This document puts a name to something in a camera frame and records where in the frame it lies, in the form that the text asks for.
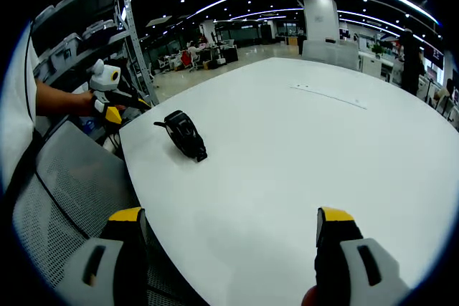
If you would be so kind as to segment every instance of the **human hand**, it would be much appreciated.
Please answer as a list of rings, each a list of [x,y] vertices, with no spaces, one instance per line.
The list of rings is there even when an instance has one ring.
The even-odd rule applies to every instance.
[[[76,113],[79,116],[91,116],[93,114],[93,91],[89,90],[75,96],[77,97]]]

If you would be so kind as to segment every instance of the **desk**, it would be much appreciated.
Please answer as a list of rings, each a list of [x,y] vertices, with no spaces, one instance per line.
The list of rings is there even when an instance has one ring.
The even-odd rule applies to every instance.
[[[360,57],[369,57],[371,59],[376,59],[376,55],[375,54],[370,54],[370,53],[367,53],[367,52],[363,52],[361,50],[359,50],[359,56]],[[386,60],[386,59],[378,59],[379,61],[381,61],[381,63],[384,65],[384,66],[387,66],[387,67],[390,67],[390,68],[393,68],[394,66],[394,63],[389,61],[389,60]]]
[[[367,110],[297,83],[360,99]],[[209,157],[200,163],[153,125],[177,109],[204,139]],[[249,64],[169,98],[120,137],[146,218],[211,305],[299,305],[316,283],[320,206],[352,214],[410,287],[454,223],[458,133],[423,101],[345,68]]]

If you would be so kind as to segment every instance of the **black cable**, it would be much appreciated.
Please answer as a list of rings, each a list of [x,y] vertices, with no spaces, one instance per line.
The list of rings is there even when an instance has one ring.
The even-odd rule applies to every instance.
[[[34,21],[30,23],[29,37],[27,38],[27,44],[26,44],[26,57],[24,59],[24,88],[26,89],[27,112],[29,113],[29,117],[32,121],[33,121],[32,112],[30,111],[30,105],[29,105],[29,91],[27,90],[27,55],[29,54],[29,44],[30,44],[30,39],[32,38],[33,27],[34,27]]]
[[[43,189],[47,192],[48,196],[52,199],[52,202],[55,204],[55,206],[60,210],[60,212],[62,213],[62,215],[66,218],[66,220],[68,222],[70,222],[70,224],[83,236],[83,238],[85,239],[89,239],[89,236],[86,234],[86,232],[84,232],[73,220],[72,218],[70,218],[70,216],[64,211],[64,209],[59,205],[59,202],[57,202],[56,198],[52,195],[51,191],[49,191],[48,187],[46,186],[46,184],[44,183],[44,181],[42,180],[42,178],[40,177],[40,175],[38,174],[38,171],[37,169],[35,169],[34,171],[35,173],[35,176],[38,178],[39,182],[41,183],[41,185],[43,186]]]
[[[112,138],[110,137],[110,133],[108,132],[107,127],[105,126],[104,123],[102,123],[102,126],[103,126],[103,129],[105,129],[105,132],[107,133],[107,138],[112,142],[112,145],[115,147],[115,149],[118,150],[118,149],[120,148],[120,146],[119,146],[119,145],[116,145],[116,144],[113,142]]]
[[[115,145],[115,143],[113,142],[112,138],[110,137],[110,135],[108,135],[108,138],[110,139],[110,141],[112,142],[112,145],[115,146],[115,149],[118,150],[119,149],[119,146],[118,145]]]

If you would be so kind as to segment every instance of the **black object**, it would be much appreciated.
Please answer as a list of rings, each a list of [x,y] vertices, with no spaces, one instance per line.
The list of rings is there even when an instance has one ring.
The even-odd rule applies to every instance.
[[[222,54],[223,54],[223,57],[226,60],[227,64],[229,64],[230,62],[234,62],[234,61],[238,60],[236,48],[222,49]]]
[[[191,118],[181,110],[167,115],[164,123],[155,122],[154,125],[165,128],[175,146],[187,157],[197,159],[198,162],[207,158],[204,141]]]
[[[351,277],[339,243],[363,236],[354,221],[327,221],[322,209],[318,210],[318,221],[322,224],[314,261],[318,305],[349,305]]]

